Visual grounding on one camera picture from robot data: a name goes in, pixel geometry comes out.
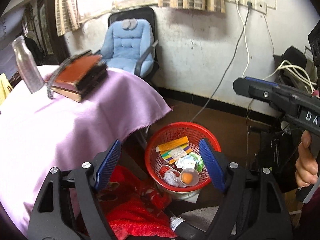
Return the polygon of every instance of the human hand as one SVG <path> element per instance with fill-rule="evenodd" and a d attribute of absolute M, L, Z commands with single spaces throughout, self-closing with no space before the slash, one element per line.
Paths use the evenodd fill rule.
<path fill-rule="evenodd" d="M 318 164 L 308 148 L 310 143 L 311 135 L 308 131 L 304 131 L 298 146 L 299 158 L 296 161 L 295 177 L 299 187 L 308 187 L 318 180 Z"/>

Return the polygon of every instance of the power cord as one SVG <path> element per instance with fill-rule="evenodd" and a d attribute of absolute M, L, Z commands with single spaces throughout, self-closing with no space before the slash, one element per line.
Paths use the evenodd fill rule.
<path fill-rule="evenodd" d="M 264 20 L 266 21 L 267 30 L 268 30 L 268 33 L 269 33 L 269 36 L 270 36 L 270 39 L 271 39 L 271 44 L 272 44 L 272 53 L 274 55 L 275 54 L 275 46 L 273 45 L 273 40 L 272 40 L 272 37 L 271 37 L 271 33 L 270 33 L 270 30 L 269 30 L 269 26 L 268 26 L 268 22 L 267 22 L 266 16 L 263 15 L 263 17 L 264 17 Z"/>
<path fill-rule="evenodd" d="M 242 19 L 242 17 L 241 17 L 241 14 L 240 14 L 240 12 L 239 12 L 239 7 L 238 7 L 238 5 L 239 5 L 239 0 L 235 0 L 235 1 L 236 1 L 237 12 L 238 12 L 238 15 L 239 15 L 239 17 L 240 17 L 240 19 L 241 19 L 242 25 L 243 25 L 243 30 L 244 30 L 244 42 L 245 42 L 245 47 L 246 47 L 246 49 L 247 49 L 247 54 L 248 54 L 248 62 L 247 62 L 247 65 L 246 65 L 246 67 L 245 67 L 245 69 L 244 69 L 244 71 L 243 71 L 243 73 L 242 73 L 242 77 L 244 77 L 244 74 L 245 74 L 245 72 L 247 71 L 247 68 L 248 68 L 248 66 L 249 66 L 250 56 L 249 56 L 249 49 L 248 49 L 247 37 L 246 37 L 246 35 L 245 35 L 245 25 L 244 25 L 244 22 L 243 22 L 243 19 Z"/>
<path fill-rule="evenodd" d="M 310 86 L 311 92 L 313 93 L 313 91 L 315 91 L 313 85 L 316 85 L 316 83 L 311 82 L 310 77 L 308 75 L 308 73 L 300 66 L 296 66 L 296 65 L 291 65 L 291 63 L 287 60 L 284 60 L 279 67 L 277 67 L 277 69 L 275 71 L 273 71 L 273 73 L 271 73 L 270 75 L 266 76 L 263 80 L 266 80 L 267 78 L 273 76 L 278 70 L 281 69 L 286 69 L 287 71 L 289 71 L 293 76 L 295 76 L 298 80 L 300 80 L 301 82 L 307 84 L 308 86 Z M 305 78 L 304 76 L 302 76 L 297 69 L 299 69 L 300 71 L 302 71 L 307 78 Z"/>
<path fill-rule="evenodd" d="M 250 1 L 248 1 L 247 5 L 248 5 L 248 12 L 247 12 L 247 16 L 246 16 L 246 18 L 245 18 L 244 26 L 247 25 L 247 21 L 248 21 L 248 17 L 249 17 L 249 12 L 250 12 L 250 9 L 251 9 L 251 7 L 252 7 L 252 3 L 251 3 Z M 228 69 L 230 68 L 233 60 L 235 59 L 236 52 L 237 52 L 237 49 L 238 49 L 238 45 L 239 45 L 239 42 L 240 42 L 240 40 L 241 40 L 242 34 L 244 33 L 244 29 L 245 29 L 245 28 L 242 29 L 242 32 L 241 32 L 241 34 L 240 34 L 240 37 L 239 37 L 239 39 L 238 39 L 238 41 L 237 41 L 237 43 L 236 43 L 235 52 L 233 53 L 232 59 L 231 59 L 229 65 L 228 65 L 228 67 L 227 67 L 226 70 L 224 71 L 224 73 L 223 73 L 223 75 L 222 75 L 222 78 L 221 78 L 221 80 L 220 80 L 217 88 L 216 88 L 215 91 L 212 93 L 212 95 L 209 97 L 209 99 L 208 99 L 208 101 L 205 103 L 205 105 L 204 105 L 204 106 L 200 109 L 200 111 L 191 119 L 190 122 L 193 122 L 194 119 L 196 119 L 196 117 L 197 117 L 199 114 L 201 114 L 201 112 L 207 107 L 208 103 L 210 102 L 210 100 L 212 99 L 212 97 L 215 95 L 215 93 L 217 92 L 218 88 L 220 87 L 220 85 L 221 85 L 221 83 L 222 83 L 222 81 L 223 81 L 223 79 L 224 79 L 224 76 L 226 75 L 226 73 L 227 73 Z"/>
<path fill-rule="evenodd" d="M 250 101 L 250 103 L 249 103 L 249 105 L 248 105 L 248 107 L 247 107 L 247 112 L 246 112 L 247 119 L 250 120 L 251 122 L 255 122 L 255 123 L 259 123 L 259 124 L 263 124 L 263 125 L 266 125 L 266 126 L 270 126 L 270 127 L 271 127 L 272 125 L 270 125 L 270 124 L 267 124 L 267 123 L 264 123 L 264 122 L 260 122 L 260 121 L 257 121 L 257 120 L 253 120 L 253 119 L 251 119 L 251 118 L 249 117 L 249 114 L 250 114 L 250 112 L 251 112 L 251 109 L 250 109 L 250 112 L 249 112 L 249 108 L 250 108 L 251 104 L 253 103 L 253 101 L 254 101 L 254 99 L 252 99 L 252 100 Z"/>

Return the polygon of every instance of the white sticker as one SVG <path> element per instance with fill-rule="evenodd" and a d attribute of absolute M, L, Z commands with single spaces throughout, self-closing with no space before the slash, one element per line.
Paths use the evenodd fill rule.
<path fill-rule="evenodd" d="M 195 160 L 188 160 L 185 158 L 179 158 L 176 161 L 176 166 L 179 169 L 194 169 L 196 166 L 196 161 Z"/>
<path fill-rule="evenodd" d="M 177 147 L 169 152 L 172 158 L 175 160 L 178 160 L 178 158 L 183 157 L 187 155 L 187 153 L 184 151 L 182 147 Z"/>
<path fill-rule="evenodd" d="M 174 232 L 178 225 L 180 225 L 184 220 L 182 218 L 171 217 L 170 218 L 170 227 Z"/>

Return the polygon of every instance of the trash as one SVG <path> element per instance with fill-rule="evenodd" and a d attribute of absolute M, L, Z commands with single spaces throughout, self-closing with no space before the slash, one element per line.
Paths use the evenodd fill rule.
<path fill-rule="evenodd" d="M 177 147 L 167 152 L 160 152 L 161 157 L 169 164 L 173 164 L 179 158 L 187 155 L 182 147 Z"/>
<path fill-rule="evenodd" d="M 201 172 L 203 170 L 204 167 L 204 162 L 201 158 L 200 155 L 194 153 L 194 152 L 190 152 L 189 156 L 191 156 L 195 161 L 196 161 L 196 166 L 195 166 L 195 170 L 198 172 Z"/>
<path fill-rule="evenodd" d="M 180 172 L 177 170 L 168 170 L 164 173 L 163 180 L 174 187 L 186 187 L 180 179 Z"/>
<path fill-rule="evenodd" d="M 169 165 L 165 165 L 165 164 L 161 165 L 161 167 L 159 169 L 160 176 L 163 178 L 164 174 L 168 170 L 173 170 L 173 168 L 171 166 L 169 166 Z"/>
<path fill-rule="evenodd" d="M 192 151 L 187 143 L 181 145 L 180 147 L 182 147 L 186 153 L 190 153 Z"/>
<path fill-rule="evenodd" d="M 181 181 L 185 184 L 190 184 L 193 180 L 192 173 L 185 172 L 181 175 Z"/>
<path fill-rule="evenodd" d="M 185 169 L 180 174 L 180 180 L 185 186 L 192 187 L 199 182 L 200 175 L 195 169 Z"/>
<path fill-rule="evenodd" d="M 187 156 L 188 155 L 184 156 L 183 158 L 179 158 L 176 161 L 175 164 L 176 164 L 177 168 L 180 168 L 180 169 L 188 169 L 188 168 L 194 169 L 195 168 L 196 161 L 192 157 L 191 157 L 191 160 L 185 158 Z"/>
<path fill-rule="evenodd" d="M 156 147 L 156 152 L 170 151 L 170 150 L 172 150 L 180 145 L 186 144 L 188 142 L 189 142 L 188 137 L 185 136 L 185 137 L 158 145 Z"/>

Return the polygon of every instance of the book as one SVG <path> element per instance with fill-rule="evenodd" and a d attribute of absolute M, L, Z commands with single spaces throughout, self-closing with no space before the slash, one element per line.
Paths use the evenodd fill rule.
<path fill-rule="evenodd" d="M 93 89 L 98 87 L 104 81 L 107 75 L 108 72 L 106 69 L 101 70 L 100 73 L 95 75 L 91 82 L 81 91 L 74 91 L 56 86 L 52 86 L 52 90 L 60 95 L 81 103 L 82 100 L 93 91 Z"/>
<path fill-rule="evenodd" d="M 74 92 L 82 91 L 98 73 L 107 68 L 101 57 L 101 55 L 89 55 L 76 59 L 66 66 L 52 86 Z M 46 77 L 45 82 L 47 83 L 49 79 L 50 76 Z"/>

